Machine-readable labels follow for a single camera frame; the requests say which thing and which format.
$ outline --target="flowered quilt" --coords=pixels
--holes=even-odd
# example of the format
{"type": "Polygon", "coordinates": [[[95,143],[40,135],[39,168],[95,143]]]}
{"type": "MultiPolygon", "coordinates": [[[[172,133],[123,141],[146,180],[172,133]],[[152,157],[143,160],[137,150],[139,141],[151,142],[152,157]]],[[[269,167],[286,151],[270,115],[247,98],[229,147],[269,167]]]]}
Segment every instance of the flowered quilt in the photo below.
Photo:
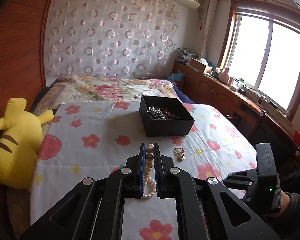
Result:
{"type": "MultiPolygon", "coordinates": [[[[172,87],[172,83],[167,80],[66,75],[53,82],[51,89],[37,105],[34,114],[40,115],[46,110],[59,108],[64,103],[140,101],[142,95],[178,98],[172,87]]],[[[42,126],[44,135],[50,123],[42,126]]]]}
{"type": "MultiPolygon", "coordinates": [[[[139,102],[76,102],[60,106],[45,137],[34,173],[30,220],[34,223],[85,177],[103,179],[139,153],[140,143],[160,152],[193,177],[219,180],[256,166],[256,151],[218,110],[184,104],[195,122],[187,136],[146,137],[139,102]],[[173,149],[185,149],[177,161],[173,149]]],[[[238,197],[244,192],[234,190],[238,197]]],[[[126,199],[123,240],[178,239],[175,199],[126,199]]]]}

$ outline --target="pearl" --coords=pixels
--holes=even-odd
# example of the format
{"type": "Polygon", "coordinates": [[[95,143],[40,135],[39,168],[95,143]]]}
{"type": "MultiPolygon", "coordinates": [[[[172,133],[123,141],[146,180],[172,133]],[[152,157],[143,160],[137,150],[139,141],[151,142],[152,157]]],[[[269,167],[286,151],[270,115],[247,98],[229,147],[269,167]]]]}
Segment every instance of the pearl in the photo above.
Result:
{"type": "Polygon", "coordinates": [[[146,152],[147,152],[147,153],[153,153],[153,147],[148,146],[148,147],[146,148],[146,152]]]}

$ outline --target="gold ring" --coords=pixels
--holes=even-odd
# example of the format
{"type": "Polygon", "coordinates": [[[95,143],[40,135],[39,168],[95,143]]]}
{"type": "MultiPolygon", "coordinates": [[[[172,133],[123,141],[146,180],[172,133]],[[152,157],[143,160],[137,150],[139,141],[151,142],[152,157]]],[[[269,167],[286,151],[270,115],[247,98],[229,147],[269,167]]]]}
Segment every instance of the gold ring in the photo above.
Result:
{"type": "Polygon", "coordinates": [[[185,150],[184,150],[183,148],[180,148],[180,147],[175,148],[175,149],[173,150],[173,153],[174,153],[175,155],[180,155],[180,154],[182,154],[182,153],[184,153],[184,152],[185,152],[185,150]]]}

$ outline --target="pearl necklace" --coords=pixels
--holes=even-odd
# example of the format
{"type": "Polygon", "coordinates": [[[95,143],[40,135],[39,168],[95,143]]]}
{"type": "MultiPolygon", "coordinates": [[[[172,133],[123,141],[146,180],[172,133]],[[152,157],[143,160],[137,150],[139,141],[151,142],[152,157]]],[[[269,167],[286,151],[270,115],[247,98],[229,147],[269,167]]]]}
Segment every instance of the pearl necklace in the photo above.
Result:
{"type": "Polygon", "coordinates": [[[152,190],[149,194],[144,194],[142,198],[151,198],[157,192],[155,186],[155,180],[151,179],[150,172],[153,167],[153,144],[148,144],[146,148],[146,171],[145,171],[145,180],[144,180],[144,187],[147,185],[152,186],[152,190]]]}

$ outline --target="wooden cabinet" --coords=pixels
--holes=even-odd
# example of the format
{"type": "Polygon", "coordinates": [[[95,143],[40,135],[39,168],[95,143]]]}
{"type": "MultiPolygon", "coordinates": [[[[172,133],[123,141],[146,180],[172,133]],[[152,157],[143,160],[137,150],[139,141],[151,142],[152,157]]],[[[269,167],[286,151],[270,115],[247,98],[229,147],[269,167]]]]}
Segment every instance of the wooden cabinet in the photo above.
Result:
{"type": "Polygon", "coordinates": [[[186,73],[183,80],[185,83],[182,92],[192,101],[196,101],[199,80],[191,73],[186,73]]]}
{"type": "Polygon", "coordinates": [[[210,105],[224,116],[233,115],[239,104],[239,97],[219,81],[196,72],[186,65],[174,63],[173,73],[185,73],[183,93],[196,104],[210,105]]]}

